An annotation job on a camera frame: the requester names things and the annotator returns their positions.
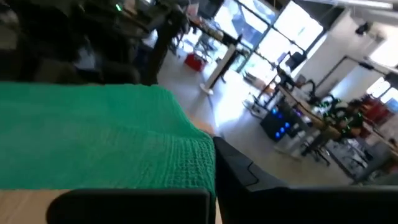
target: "black object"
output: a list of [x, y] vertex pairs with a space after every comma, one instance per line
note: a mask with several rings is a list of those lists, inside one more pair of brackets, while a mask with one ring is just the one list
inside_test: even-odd
[[294, 52], [289, 59], [285, 62], [289, 66], [290, 71], [295, 70], [307, 57], [300, 52]]
[[279, 103], [279, 106], [271, 109], [260, 122], [268, 137], [275, 142], [279, 142], [295, 124], [295, 114], [287, 107], [289, 106]]
[[73, 190], [48, 207], [48, 224], [214, 223], [206, 190]]
[[372, 23], [371, 22], [365, 22], [364, 24], [360, 25], [356, 30], [355, 33], [362, 36], [366, 35], [369, 30], [371, 30]]
[[391, 87], [398, 88], [398, 75], [396, 73], [389, 72], [384, 79], [390, 83]]
[[389, 223], [396, 217], [398, 190], [384, 187], [294, 187], [252, 165], [258, 184], [245, 187], [255, 178], [246, 167], [252, 163], [221, 138], [216, 148], [216, 190], [223, 223], [267, 223], [292, 219], [295, 222], [355, 220]]

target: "green cloth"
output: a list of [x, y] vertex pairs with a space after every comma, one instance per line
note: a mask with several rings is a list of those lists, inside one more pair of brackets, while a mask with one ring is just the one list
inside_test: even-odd
[[0, 189], [207, 189], [213, 141], [159, 86], [0, 83]]

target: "red box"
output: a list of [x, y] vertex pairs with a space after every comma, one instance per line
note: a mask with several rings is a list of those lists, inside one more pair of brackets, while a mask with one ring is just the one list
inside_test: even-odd
[[202, 72], [206, 66], [206, 61], [195, 53], [189, 53], [184, 63], [197, 72]]

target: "grey floor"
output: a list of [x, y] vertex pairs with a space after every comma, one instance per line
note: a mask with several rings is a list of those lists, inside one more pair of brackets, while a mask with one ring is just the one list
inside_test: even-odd
[[178, 58], [168, 54], [158, 75], [159, 84], [170, 90], [191, 116], [212, 125], [217, 134], [252, 159], [261, 169], [291, 185], [346, 185], [349, 178], [332, 161], [330, 167], [317, 163], [312, 157], [291, 158], [275, 151], [272, 142], [261, 129], [258, 118], [245, 109], [242, 101], [251, 86], [241, 75], [228, 72], [227, 83], [219, 81], [208, 96], [199, 87], [211, 74], [214, 65], [203, 73], [193, 71], [183, 63], [184, 52]]

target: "white wall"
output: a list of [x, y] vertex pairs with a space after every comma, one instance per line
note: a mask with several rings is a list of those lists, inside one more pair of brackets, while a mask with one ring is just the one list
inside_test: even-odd
[[[332, 29], [328, 32], [327, 38], [319, 49], [308, 59], [299, 70], [307, 79], [319, 83], [325, 75], [345, 56], [362, 60], [373, 52], [378, 43], [365, 35], [360, 37], [354, 32], [358, 25], [345, 10]], [[344, 79], [358, 64], [352, 61], [342, 63], [318, 88], [318, 94], [325, 94], [330, 91], [338, 82]]]
[[357, 65], [330, 93], [349, 102], [363, 96], [366, 90], [380, 77], [380, 73]]

